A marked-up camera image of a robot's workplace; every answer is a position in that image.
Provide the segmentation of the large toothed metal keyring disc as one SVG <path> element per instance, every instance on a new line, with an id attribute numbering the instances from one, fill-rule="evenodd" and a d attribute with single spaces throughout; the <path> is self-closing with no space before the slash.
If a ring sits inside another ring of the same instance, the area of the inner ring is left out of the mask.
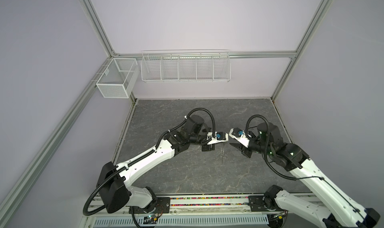
<path id="1" fill-rule="evenodd" d="M 221 165 L 224 164 L 224 158 L 225 158 L 225 144 L 223 144 L 221 148 Z"/>

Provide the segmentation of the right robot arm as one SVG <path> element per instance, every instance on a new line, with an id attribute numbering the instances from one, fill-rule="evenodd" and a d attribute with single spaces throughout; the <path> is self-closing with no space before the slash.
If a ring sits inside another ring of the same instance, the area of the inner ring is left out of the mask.
<path id="1" fill-rule="evenodd" d="M 373 208 L 365 208 L 335 185 L 298 145 L 285 143 L 279 128 L 261 115 L 251 116 L 244 130 L 231 129 L 233 147 L 250 158 L 262 155 L 266 165 L 279 177 L 302 182 L 322 203 L 313 205 L 283 188 L 273 185 L 257 203 L 269 211 L 291 212 L 319 228 L 374 228 L 381 218 Z"/>

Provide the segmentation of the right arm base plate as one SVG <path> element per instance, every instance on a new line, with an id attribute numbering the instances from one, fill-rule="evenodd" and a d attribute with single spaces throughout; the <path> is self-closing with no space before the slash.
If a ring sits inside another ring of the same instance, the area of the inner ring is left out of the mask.
<path id="1" fill-rule="evenodd" d="M 248 196 L 248 205 L 252 212 L 283 212 L 284 210 L 279 208 L 275 199 L 265 196 Z"/>

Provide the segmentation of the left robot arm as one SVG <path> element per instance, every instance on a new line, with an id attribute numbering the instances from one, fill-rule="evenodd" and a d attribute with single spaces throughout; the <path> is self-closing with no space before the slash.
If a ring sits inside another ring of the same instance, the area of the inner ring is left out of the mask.
<path id="1" fill-rule="evenodd" d="M 191 144 L 214 146 L 216 122 L 206 108 L 194 108 L 176 127 L 165 131 L 157 143 L 147 151 L 126 162 L 105 164 L 95 190 L 83 207 L 83 215 L 91 216 L 103 209 L 114 213 L 125 205 L 139 207 L 146 212 L 155 209 L 157 197 L 148 188 L 137 188 L 133 183 L 160 163 L 187 150 Z"/>

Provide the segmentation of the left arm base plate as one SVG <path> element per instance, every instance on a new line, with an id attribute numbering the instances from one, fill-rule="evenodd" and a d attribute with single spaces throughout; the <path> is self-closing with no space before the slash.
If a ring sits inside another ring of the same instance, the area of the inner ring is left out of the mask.
<path id="1" fill-rule="evenodd" d="M 133 207 L 133 211 L 130 209 L 129 214 L 168 214 L 171 208 L 170 197 L 159 197 L 156 200 L 150 202 L 145 208 Z"/>

